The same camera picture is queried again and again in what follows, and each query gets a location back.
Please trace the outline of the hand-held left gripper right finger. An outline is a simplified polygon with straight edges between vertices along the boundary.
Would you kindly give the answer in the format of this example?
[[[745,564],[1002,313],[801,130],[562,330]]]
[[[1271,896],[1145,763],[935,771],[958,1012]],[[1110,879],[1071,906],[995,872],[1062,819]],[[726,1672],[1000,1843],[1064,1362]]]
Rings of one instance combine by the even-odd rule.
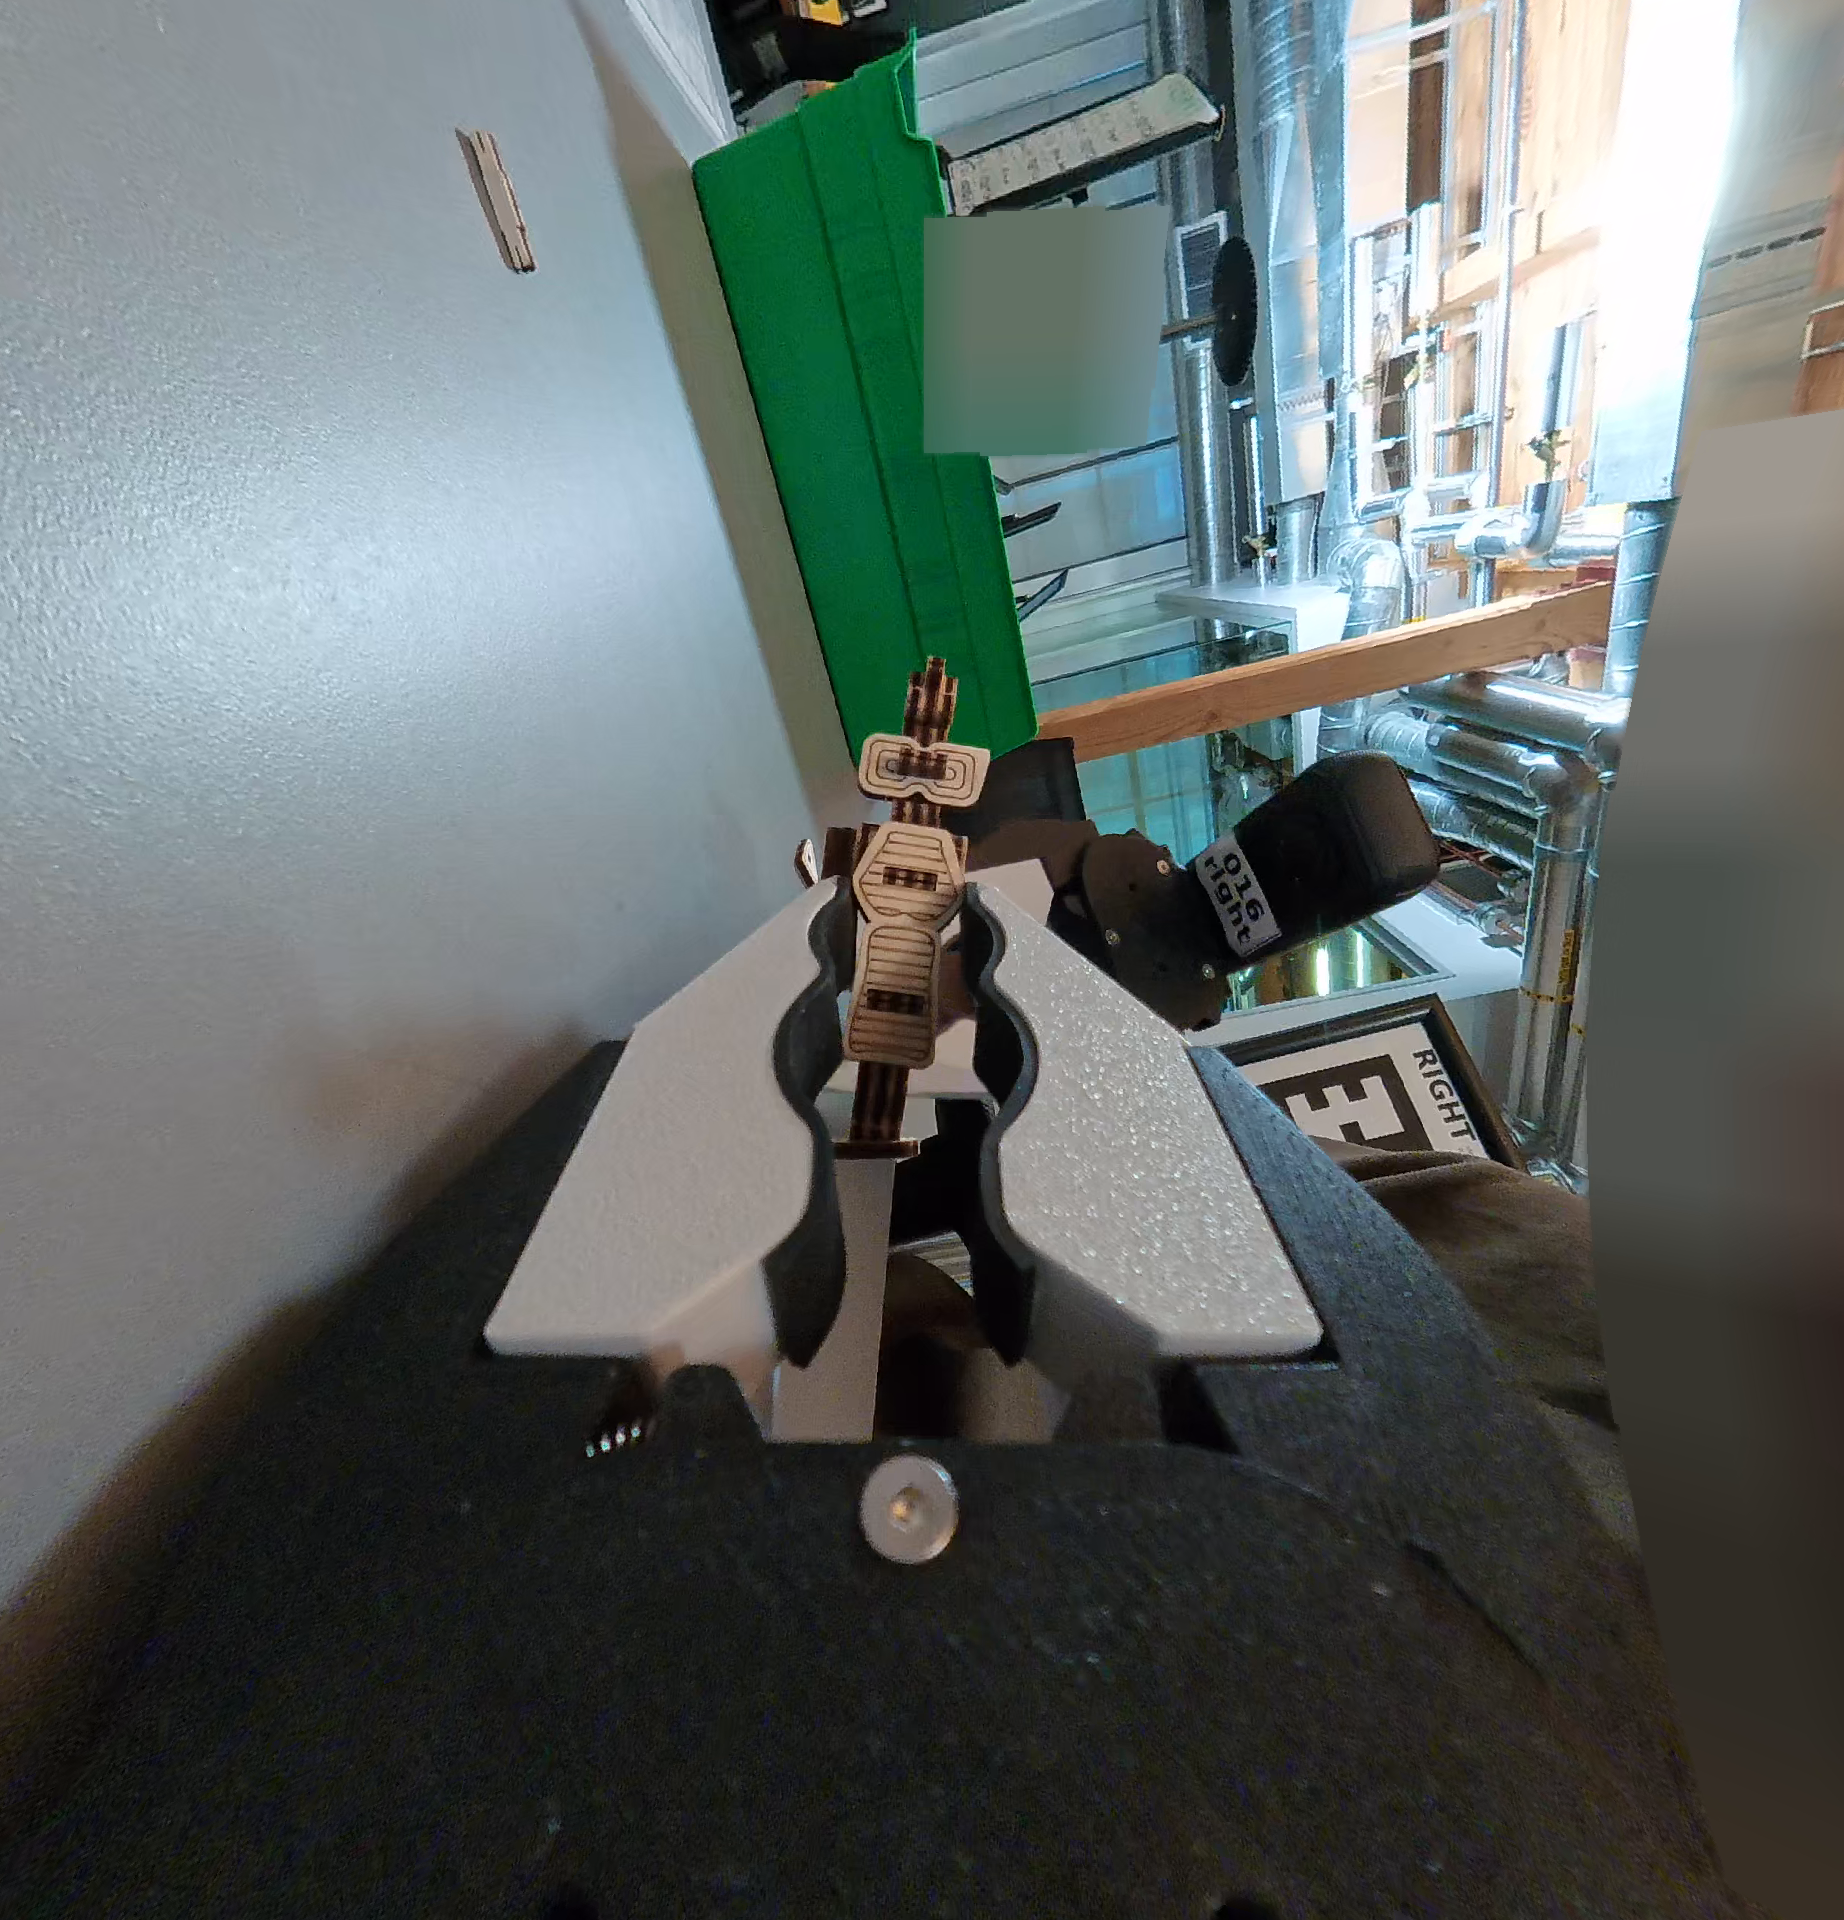
[[[1307,1358],[1320,1311],[1179,1030],[970,884],[973,1284],[1005,1362],[1075,1395],[1176,1362]]]

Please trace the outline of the silver vertical ventilation duct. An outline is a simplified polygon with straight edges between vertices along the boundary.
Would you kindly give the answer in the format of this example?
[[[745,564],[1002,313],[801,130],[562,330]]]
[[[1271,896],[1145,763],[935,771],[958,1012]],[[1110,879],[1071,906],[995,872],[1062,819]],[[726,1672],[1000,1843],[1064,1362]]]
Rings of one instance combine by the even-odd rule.
[[[1239,16],[1249,83],[1249,241],[1263,299],[1256,411],[1274,506],[1322,497],[1330,470],[1315,14],[1309,1],[1249,1]]]

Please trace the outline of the wooden railing beam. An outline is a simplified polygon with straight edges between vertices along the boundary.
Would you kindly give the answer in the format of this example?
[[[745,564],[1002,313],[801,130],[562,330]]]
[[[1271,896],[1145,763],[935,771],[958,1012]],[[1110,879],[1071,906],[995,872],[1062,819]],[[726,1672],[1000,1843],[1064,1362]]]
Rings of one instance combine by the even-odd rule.
[[[1606,638],[1613,582],[1496,601],[1313,647],[1279,659],[1116,691],[1047,711],[1039,740],[1067,740],[1079,763],[1168,748],[1304,710],[1563,655]]]

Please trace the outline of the flat wooden model pieces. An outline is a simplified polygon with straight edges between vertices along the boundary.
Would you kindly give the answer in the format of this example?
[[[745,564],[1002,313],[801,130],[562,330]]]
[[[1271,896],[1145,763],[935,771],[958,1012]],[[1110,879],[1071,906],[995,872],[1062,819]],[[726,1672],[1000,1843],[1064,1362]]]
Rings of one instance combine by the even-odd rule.
[[[483,129],[454,129],[457,146],[476,184],[478,203],[496,241],[503,265],[514,274],[534,274],[535,255],[527,221],[517,199],[494,134]]]

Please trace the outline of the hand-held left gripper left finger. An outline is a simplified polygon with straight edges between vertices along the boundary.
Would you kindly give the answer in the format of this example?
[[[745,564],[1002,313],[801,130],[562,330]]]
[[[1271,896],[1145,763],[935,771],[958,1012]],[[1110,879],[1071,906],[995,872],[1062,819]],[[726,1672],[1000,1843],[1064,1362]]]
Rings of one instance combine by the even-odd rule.
[[[854,906],[821,881],[651,1012],[484,1325],[496,1356],[732,1375],[762,1424],[847,1287],[835,1146]]]

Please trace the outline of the black round disc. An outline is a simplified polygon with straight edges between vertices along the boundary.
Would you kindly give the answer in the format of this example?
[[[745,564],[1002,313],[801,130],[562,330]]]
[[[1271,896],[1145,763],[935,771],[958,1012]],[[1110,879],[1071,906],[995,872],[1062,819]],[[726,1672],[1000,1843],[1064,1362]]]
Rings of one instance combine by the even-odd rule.
[[[1259,277],[1247,236],[1224,239],[1210,287],[1210,340],[1217,373],[1228,387],[1254,380],[1259,339]]]

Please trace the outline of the white table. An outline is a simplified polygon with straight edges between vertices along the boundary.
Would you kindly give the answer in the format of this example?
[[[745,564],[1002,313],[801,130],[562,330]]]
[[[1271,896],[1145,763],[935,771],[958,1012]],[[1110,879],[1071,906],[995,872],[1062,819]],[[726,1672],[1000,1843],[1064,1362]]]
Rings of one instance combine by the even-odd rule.
[[[1285,654],[1302,655],[1342,638],[1348,593],[1320,582],[1229,580],[1161,589],[1157,607],[1169,616],[1217,619],[1256,632],[1281,635],[1288,642]]]

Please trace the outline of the white keyboard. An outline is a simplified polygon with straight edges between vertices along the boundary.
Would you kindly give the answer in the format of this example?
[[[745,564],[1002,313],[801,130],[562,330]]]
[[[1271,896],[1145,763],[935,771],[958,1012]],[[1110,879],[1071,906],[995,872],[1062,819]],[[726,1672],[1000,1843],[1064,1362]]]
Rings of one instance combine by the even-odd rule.
[[[1194,77],[1168,72],[1122,97],[1049,119],[944,164],[954,217],[1077,203],[1126,170],[1217,139],[1225,110]]]

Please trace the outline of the green plastic bin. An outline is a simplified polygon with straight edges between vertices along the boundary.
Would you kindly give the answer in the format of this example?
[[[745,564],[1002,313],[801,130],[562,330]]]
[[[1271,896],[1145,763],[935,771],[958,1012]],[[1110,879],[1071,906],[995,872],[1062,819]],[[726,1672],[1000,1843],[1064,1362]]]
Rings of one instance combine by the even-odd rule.
[[[958,743],[1034,706],[990,462],[923,448],[923,227],[947,214],[914,49],[703,157],[697,205],[849,746],[958,676]]]

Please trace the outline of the wooden laser-cut model figure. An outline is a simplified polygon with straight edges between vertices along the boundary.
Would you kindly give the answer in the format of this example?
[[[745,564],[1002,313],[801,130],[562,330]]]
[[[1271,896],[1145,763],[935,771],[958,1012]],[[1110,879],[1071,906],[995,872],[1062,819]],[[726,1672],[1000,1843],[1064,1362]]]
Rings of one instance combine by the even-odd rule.
[[[968,842],[948,823],[984,795],[990,751],[952,740],[958,676],[940,657],[910,674],[904,724],[862,743],[858,788],[889,816],[847,842],[856,910],[844,1057],[854,1093],[839,1160],[899,1160],[910,1076],[931,1066],[943,1014],[943,941],[960,913]]]

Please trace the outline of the silver horizontal metal pipes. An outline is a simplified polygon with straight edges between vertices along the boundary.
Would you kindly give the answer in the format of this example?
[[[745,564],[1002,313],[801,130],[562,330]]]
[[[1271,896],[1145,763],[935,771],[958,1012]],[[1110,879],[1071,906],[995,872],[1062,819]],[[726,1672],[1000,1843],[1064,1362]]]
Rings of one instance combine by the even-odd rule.
[[[1537,851],[1584,854],[1628,722],[1624,695],[1467,673],[1322,706],[1315,748],[1384,751],[1439,791],[1532,819]]]

